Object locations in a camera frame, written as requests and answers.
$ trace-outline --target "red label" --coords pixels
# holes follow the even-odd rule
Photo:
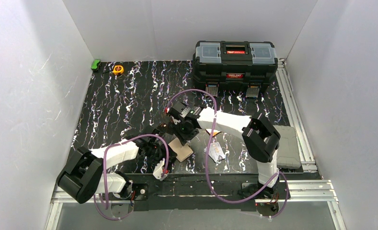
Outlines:
[[[242,73],[227,73],[227,78],[243,78]]]
[[[244,50],[227,50],[227,54],[245,54]]]

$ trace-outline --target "green object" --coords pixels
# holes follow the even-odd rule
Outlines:
[[[92,70],[97,71],[99,69],[101,61],[99,59],[94,60],[92,64]]]

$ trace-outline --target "gray floor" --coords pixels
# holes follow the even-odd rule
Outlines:
[[[119,209],[126,213],[126,206]],[[239,210],[157,210],[134,212],[123,221],[102,218],[94,204],[63,205],[60,230],[333,230],[327,202],[290,202],[283,213],[270,222],[257,212]]]

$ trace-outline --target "toolbox lid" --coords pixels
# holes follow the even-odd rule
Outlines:
[[[201,42],[196,47],[196,57],[200,63],[221,63],[221,49],[219,42]]]
[[[276,51],[268,43],[250,43],[253,64],[275,64]]]

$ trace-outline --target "small cardboard piece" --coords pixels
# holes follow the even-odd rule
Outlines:
[[[186,160],[192,153],[193,150],[189,147],[188,144],[182,146],[178,138],[175,138],[169,143],[169,147],[176,152],[176,159],[180,162]]]

